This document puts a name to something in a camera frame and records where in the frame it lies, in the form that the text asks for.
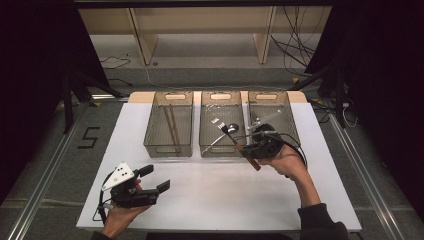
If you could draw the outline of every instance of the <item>metal rail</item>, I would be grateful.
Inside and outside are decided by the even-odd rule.
[[[327,106],[332,105],[329,100],[324,100],[324,103]],[[387,236],[391,240],[405,239],[395,216],[378,190],[374,180],[371,177],[371,174],[368,172],[346,129],[341,128],[333,115],[330,115],[330,118],[331,124],[333,125],[333,128],[336,131],[337,136],[339,137],[339,140],[349,157],[350,163],[352,164],[352,167],[354,168],[362,184],[362,187],[368,196],[368,199],[370,200],[375,212],[377,213],[377,216],[380,219],[380,222],[386,231]]]
[[[37,187],[34,189],[31,197],[29,198],[26,206],[22,210],[21,214],[14,223],[11,232],[9,233],[8,240],[17,240],[23,239],[27,233],[32,220],[37,213],[37,210],[40,206],[41,201],[43,200],[50,183],[52,182],[57,169],[62,162],[63,156],[68,150],[69,143],[72,140],[72,137],[75,133],[75,130],[78,126],[78,123],[81,117],[84,115],[85,111],[88,108],[88,103],[81,103],[75,114],[75,123],[72,125],[71,129],[67,134],[63,135],[62,140],[59,143],[59,146],[56,148],[53,157],[51,158],[46,170],[43,173],[40,181],[37,184]]]

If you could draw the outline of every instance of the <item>person's left hand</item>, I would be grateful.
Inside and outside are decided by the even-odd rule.
[[[137,190],[141,190],[140,182],[141,180],[137,179],[134,183]],[[110,209],[102,234],[109,238],[116,239],[140,213],[146,211],[150,207],[151,206],[135,208],[114,207]]]

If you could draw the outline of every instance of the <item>person's right hand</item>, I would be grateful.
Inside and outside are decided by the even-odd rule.
[[[299,154],[287,145],[283,145],[280,152],[273,158],[258,159],[260,165],[270,165],[279,174],[296,180],[303,174],[308,174],[306,166]]]

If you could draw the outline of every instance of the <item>white table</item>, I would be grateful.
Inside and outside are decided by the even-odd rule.
[[[193,155],[186,158],[150,158],[143,140],[151,104],[124,104],[77,227],[94,230],[103,226],[102,222],[92,221],[101,185],[107,174],[125,161],[132,169],[154,165],[154,172],[142,178],[144,189],[171,180],[171,188],[160,195],[155,206],[138,216],[130,229],[238,233],[300,230],[297,213],[300,200],[291,180],[268,166],[256,171],[244,158],[201,157],[198,145],[200,102],[196,99]],[[360,231],[358,218],[312,107],[308,103],[292,103],[292,111],[321,201],[327,203],[334,221],[342,221],[348,231]],[[109,196],[109,192],[105,192],[104,199]]]

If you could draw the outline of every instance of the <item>black backdrop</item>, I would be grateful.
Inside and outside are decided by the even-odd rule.
[[[72,5],[1,1],[0,22],[1,203],[48,130],[62,99],[62,78],[81,71],[109,85]]]
[[[378,5],[365,42],[347,66],[346,97],[424,221],[424,4],[372,2]],[[355,11],[333,8],[306,72],[315,73],[329,63]]]

